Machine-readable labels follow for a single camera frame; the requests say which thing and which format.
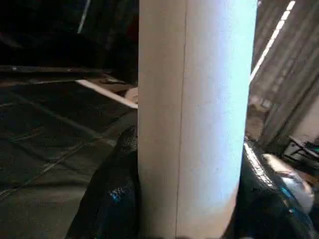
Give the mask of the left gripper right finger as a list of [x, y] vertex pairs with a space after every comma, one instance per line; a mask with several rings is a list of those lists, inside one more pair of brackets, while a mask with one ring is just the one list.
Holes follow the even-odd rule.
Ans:
[[226, 239], [313, 239], [308, 214], [280, 176], [246, 137], [236, 206], [224, 233]]

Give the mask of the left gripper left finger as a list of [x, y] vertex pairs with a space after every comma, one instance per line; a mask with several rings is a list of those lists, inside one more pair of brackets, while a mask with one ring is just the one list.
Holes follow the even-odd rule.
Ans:
[[68, 239], [135, 239], [139, 231], [138, 129], [124, 130], [94, 172]]

